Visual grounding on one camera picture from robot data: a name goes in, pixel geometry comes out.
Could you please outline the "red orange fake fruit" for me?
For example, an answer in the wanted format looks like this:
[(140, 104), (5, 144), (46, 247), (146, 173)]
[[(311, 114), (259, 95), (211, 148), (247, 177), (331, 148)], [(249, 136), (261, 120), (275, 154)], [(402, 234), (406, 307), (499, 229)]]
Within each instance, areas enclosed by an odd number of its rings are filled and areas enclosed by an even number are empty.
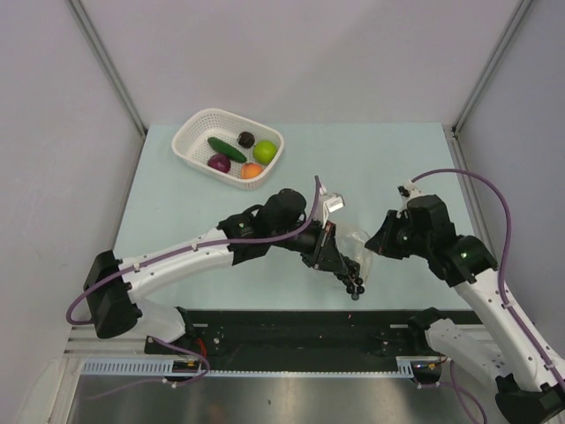
[(263, 167), (257, 163), (245, 163), (240, 171), (242, 179), (252, 179), (261, 175)]

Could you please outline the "dark green fake cucumber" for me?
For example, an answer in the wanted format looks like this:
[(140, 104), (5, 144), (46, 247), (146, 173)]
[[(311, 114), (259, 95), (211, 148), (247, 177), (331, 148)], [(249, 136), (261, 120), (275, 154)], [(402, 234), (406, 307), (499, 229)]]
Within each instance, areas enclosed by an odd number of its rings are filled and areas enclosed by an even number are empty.
[(217, 154), (224, 154), (233, 162), (247, 162), (247, 158), (243, 153), (223, 140), (216, 137), (209, 137), (207, 143)]

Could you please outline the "green fake fruit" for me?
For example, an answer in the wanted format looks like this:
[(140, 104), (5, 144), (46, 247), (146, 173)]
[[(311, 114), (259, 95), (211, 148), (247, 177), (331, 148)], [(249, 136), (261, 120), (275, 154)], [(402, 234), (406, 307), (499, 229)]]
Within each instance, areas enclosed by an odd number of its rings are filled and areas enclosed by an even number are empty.
[(277, 154), (277, 146), (269, 140), (258, 141), (252, 150), (252, 155), (257, 163), (269, 165)]

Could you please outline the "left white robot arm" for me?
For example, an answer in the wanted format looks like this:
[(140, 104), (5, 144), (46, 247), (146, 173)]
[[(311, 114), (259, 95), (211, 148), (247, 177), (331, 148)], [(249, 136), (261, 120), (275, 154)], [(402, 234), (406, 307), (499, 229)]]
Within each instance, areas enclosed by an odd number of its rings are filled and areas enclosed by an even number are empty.
[(96, 336), (132, 331), (161, 339), (174, 352), (189, 351), (195, 332), (187, 313), (155, 304), (148, 295), (192, 275), (258, 259), (272, 246), (299, 253), (306, 267), (332, 273), (351, 288), (359, 266), (339, 251), (335, 224), (304, 216), (300, 206), (254, 205), (162, 253), (129, 260), (112, 251), (98, 254), (83, 285)]

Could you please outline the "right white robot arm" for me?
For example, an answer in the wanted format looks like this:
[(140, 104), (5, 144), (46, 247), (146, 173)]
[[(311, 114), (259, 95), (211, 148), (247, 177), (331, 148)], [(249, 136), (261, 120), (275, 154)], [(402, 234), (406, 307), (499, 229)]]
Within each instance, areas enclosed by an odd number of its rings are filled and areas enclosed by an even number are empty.
[(471, 307), (497, 345), (493, 351), (430, 307), (409, 321), (408, 346), (451, 358), (494, 389), (510, 423), (546, 423), (564, 411), (564, 360), (543, 340), (507, 288), (481, 240), (456, 233), (448, 216), (390, 210), (365, 248), (384, 257), (417, 256)]

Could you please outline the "purple fake fruit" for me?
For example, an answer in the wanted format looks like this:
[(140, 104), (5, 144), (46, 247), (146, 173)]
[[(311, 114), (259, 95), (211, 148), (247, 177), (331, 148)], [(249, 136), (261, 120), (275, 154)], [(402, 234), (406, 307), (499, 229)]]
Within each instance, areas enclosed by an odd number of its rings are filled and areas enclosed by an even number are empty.
[(224, 154), (214, 154), (208, 159), (207, 166), (222, 173), (229, 173), (231, 160)]

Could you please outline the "polka dot zip bag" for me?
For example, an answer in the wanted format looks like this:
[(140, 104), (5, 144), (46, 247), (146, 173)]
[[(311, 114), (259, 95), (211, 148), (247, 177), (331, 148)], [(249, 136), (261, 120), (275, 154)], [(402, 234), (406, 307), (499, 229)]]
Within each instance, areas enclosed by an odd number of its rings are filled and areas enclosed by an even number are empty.
[[(338, 245), (340, 249), (347, 256), (349, 256), (352, 260), (357, 261), (360, 264), (361, 266), (360, 273), (365, 280), (364, 283), (364, 287), (365, 287), (365, 284), (369, 277), (370, 268), (372, 266), (372, 256), (365, 249), (365, 242), (368, 240), (368, 235), (360, 229), (345, 224), (339, 224), (339, 223), (334, 223), (334, 224), (336, 225), (336, 238)], [(337, 279), (335, 273), (330, 273), (330, 272), (325, 272), (325, 273), (332, 274)]]

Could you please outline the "dark brown fake food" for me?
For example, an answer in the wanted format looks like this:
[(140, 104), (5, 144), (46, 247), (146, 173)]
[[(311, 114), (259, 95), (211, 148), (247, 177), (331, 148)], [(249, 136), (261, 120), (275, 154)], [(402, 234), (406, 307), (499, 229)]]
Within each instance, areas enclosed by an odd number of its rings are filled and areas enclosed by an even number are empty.
[(237, 143), (242, 148), (251, 148), (255, 144), (255, 137), (251, 132), (241, 132), (237, 137)]

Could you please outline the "dark fake grape bunch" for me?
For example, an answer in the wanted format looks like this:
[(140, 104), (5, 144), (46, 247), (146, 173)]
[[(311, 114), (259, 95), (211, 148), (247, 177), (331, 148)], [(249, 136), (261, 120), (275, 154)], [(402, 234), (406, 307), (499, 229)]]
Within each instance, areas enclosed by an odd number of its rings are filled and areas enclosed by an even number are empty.
[(357, 261), (352, 260), (348, 256), (343, 257), (344, 269), (335, 273), (335, 276), (341, 281), (353, 301), (359, 300), (360, 296), (365, 293), (365, 280), (361, 276), (361, 266)]

